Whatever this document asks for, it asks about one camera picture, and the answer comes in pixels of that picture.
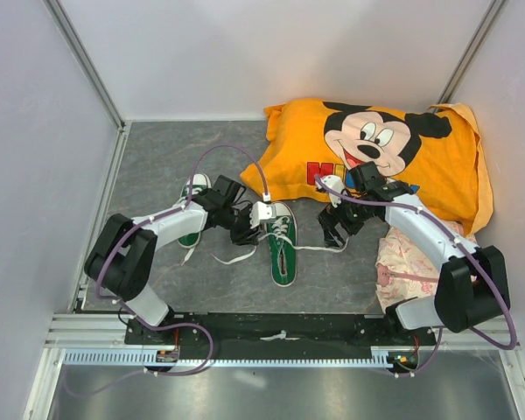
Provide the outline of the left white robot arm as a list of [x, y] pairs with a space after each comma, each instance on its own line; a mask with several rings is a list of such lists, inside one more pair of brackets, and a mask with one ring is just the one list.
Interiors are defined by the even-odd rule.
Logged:
[[85, 274], [145, 321], [144, 334], [156, 344], [172, 339], [173, 309], [149, 285], [156, 251], [172, 242], [188, 248], [200, 233], [225, 228], [235, 245], [254, 245], [261, 228], [252, 221], [253, 204], [235, 205], [245, 187], [220, 175], [214, 184], [197, 173], [172, 207], [148, 216], [110, 216], [84, 264]]

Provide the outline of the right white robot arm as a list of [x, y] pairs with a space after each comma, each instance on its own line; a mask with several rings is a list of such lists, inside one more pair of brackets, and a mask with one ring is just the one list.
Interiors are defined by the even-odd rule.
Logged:
[[439, 273], [434, 295], [406, 299], [387, 309], [382, 330], [389, 342], [403, 344], [423, 327], [461, 333], [509, 315], [505, 259], [496, 247], [482, 248], [451, 231], [409, 184], [386, 180], [373, 162], [353, 168], [350, 178], [354, 192], [336, 175], [315, 178], [318, 191], [328, 193], [330, 200], [318, 216], [326, 244], [344, 246], [340, 228], [356, 235], [365, 221], [377, 217], [406, 235]]

